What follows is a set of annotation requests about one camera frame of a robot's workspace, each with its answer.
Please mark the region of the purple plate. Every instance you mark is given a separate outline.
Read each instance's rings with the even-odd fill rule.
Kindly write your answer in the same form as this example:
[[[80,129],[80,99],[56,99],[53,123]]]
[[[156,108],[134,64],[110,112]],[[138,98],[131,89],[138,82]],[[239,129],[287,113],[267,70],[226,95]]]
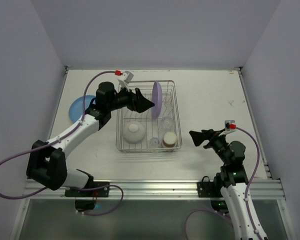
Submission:
[[[151,108],[151,117],[157,119],[162,110],[163,91],[162,86],[158,81],[155,81],[151,93],[151,101],[154,106]]]

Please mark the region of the blue plate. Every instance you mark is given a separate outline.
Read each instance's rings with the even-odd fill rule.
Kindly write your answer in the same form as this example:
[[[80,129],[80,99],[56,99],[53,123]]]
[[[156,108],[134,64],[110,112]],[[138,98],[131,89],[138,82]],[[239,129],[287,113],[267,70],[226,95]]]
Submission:
[[[84,99],[84,109],[86,110],[89,107],[91,101],[93,102],[95,101],[95,98],[96,97],[94,95],[86,95],[85,99],[83,96],[80,96],[70,105],[68,110],[68,116],[72,123],[75,123],[82,117],[83,99]]]

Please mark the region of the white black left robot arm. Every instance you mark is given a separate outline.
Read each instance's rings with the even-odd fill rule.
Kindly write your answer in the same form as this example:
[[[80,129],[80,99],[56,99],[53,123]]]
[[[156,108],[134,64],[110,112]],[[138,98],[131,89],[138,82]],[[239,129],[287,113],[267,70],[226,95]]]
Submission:
[[[84,112],[77,122],[60,135],[46,142],[37,140],[32,145],[26,176],[53,191],[60,187],[88,189],[93,176],[79,169],[68,169],[67,157],[86,138],[102,129],[111,119],[113,111],[126,107],[143,113],[154,105],[139,88],[130,90],[123,87],[116,91],[113,83],[100,83],[95,100],[83,108]]]

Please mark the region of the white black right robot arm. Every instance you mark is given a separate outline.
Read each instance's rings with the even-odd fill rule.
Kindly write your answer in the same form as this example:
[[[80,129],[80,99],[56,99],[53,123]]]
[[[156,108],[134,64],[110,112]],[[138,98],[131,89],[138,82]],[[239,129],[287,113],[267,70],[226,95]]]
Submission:
[[[200,198],[223,198],[223,202],[213,204],[218,214],[221,210],[229,213],[234,235],[237,240],[266,240],[264,231],[255,210],[250,186],[252,178],[248,178],[244,168],[246,146],[240,141],[226,140],[226,134],[235,130],[234,124],[222,130],[213,129],[189,132],[196,147],[203,142],[204,149],[213,149],[223,162],[220,171],[213,180],[204,176],[197,182],[197,194]]]

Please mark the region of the brown white cup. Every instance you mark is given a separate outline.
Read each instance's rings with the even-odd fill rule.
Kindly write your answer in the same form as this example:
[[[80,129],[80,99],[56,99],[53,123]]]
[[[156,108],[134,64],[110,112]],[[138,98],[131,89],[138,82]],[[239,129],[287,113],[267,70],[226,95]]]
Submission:
[[[176,146],[177,140],[177,135],[172,131],[168,131],[162,137],[162,146],[164,148],[173,148]]]

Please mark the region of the white bowl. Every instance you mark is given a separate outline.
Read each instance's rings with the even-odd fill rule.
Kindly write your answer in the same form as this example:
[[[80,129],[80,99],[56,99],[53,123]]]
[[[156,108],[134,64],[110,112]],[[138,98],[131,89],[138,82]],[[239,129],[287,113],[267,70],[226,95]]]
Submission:
[[[146,136],[146,129],[142,123],[132,121],[124,125],[122,134],[127,143],[139,144]]]

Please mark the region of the large clear glass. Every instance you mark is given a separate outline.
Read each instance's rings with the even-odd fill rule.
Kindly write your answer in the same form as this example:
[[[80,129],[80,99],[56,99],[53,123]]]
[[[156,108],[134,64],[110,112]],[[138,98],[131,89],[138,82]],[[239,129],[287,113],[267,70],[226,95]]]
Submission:
[[[175,120],[173,117],[165,116],[160,122],[160,131],[164,134],[175,131]]]

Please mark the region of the small clear glass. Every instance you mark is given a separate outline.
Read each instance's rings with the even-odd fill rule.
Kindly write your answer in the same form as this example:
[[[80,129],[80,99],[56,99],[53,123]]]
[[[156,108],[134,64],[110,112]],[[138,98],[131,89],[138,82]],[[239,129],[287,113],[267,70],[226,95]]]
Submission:
[[[152,137],[149,140],[149,148],[150,149],[158,149],[161,147],[161,143],[158,137]]]

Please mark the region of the aluminium front rail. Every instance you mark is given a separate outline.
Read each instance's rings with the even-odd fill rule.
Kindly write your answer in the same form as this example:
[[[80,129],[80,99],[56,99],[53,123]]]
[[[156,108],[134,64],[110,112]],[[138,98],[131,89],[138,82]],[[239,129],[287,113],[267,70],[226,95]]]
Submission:
[[[196,200],[199,198],[197,180],[110,180],[115,187],[108,191],[109,200]],[[250,185],[253,200],[284,200],[280,180],[257,179]]]

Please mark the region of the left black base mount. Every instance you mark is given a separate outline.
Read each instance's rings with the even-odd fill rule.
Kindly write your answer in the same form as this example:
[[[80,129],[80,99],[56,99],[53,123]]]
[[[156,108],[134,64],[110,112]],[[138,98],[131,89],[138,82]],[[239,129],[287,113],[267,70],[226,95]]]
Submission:
[[[107,198],[109,196],[109,182],[106,181],[93,181],[88,183],[85,187],[86,189],[97,190],[78,190],[74,188],[69,188],[65,191],[65,197],[76,198],[74,202],[75,209],[78,212],[93,210],[97,205],[98,198]],[[86,200],[77,200],[77,198],[88,198]]]

